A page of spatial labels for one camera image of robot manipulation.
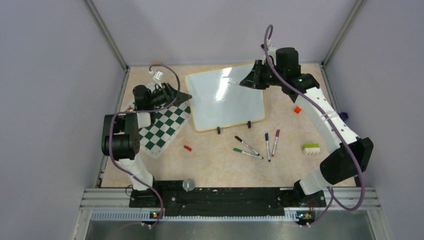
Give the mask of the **red marker cap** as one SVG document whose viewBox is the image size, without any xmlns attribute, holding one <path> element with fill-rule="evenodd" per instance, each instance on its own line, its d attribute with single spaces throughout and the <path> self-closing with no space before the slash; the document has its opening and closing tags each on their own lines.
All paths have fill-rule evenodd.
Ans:
<svg viewBox="0 0 424 240">
<path fill-rule="evenodd" d="M 192 151 L 192 148 L 191 147 L 189 147 L 189 146 L 187 146 L 187 145 L 184 145 L 183 146 L 186 150 L 188 150 L 189 152 L 191 152 Z"/>
</svg>

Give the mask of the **red whiteboard marker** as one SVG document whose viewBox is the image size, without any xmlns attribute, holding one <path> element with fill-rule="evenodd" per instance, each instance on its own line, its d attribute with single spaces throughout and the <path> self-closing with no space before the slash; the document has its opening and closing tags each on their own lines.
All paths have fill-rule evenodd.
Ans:
<svg viewBox="0 0 424 240">
<path fill-rule="evenodd" d="M 228 84 L 234 84 L 234 85 L 240 85 L 240 82 L 235 82 L 235 81 L 228 81 Z"/>
</svg>

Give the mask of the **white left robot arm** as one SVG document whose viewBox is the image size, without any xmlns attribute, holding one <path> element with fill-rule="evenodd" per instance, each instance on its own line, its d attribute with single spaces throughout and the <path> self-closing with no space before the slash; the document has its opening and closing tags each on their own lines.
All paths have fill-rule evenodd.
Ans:
<svg viewBox="0 0 424 240">
<path fill-rule="evenodd" d="M 140 130 L 153 127 L 160 118 L 153 111 L 170 105 L 180 107 L 192 99 L 188 93 L 179 92 L 169 83 L 155 84 L 154 88 L 137 85 L 132 90 L 134 102 L 129 113 L 104 116 L 101 151 L 105 156 L 112 153 L 113 163 L 117 164 L 130 178 L 133 189 L 143 191 L 141 200 L 149 207 L 160 202 L 160 193 L 153 186 L 154 177 L 147 171 L 140 157 Z"/>
</svg>

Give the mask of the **yellow framed whiteboard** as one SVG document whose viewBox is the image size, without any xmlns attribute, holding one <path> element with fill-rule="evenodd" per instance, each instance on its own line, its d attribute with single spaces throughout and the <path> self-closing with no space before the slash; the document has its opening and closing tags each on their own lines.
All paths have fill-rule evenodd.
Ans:
<svg viewBox="0 0 424 240">
<path fill-rule="evenodd" d="M 264 93 L 228 82 L 240 82 L 252 70 L 247 62 L 189 73 L 184 77 L 194 128 L 213 131 L 266 118 Z"/>
</svg>

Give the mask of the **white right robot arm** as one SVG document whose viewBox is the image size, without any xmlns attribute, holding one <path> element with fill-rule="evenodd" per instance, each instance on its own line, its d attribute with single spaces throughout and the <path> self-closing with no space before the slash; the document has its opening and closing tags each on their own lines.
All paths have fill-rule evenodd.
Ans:
<svg viewBox="0 0 424 240">
<path fill-rule="evenodd" d="M 319 169 L 294 184 L 293 200 L 307 206 L 314 194 L 346 179 L 364 179 L 374 144 L 361 138 L 341 119 L 324 96 L 319 82 L 310 73 L 302 73 L 299 53 L 293 47 L 269 50 L 256 60 L 250 73 L 240 82 L 242 87 L 265 90 L 279 86 L 300 107 L 326 143 L 329 155 Z"/>
</svg>

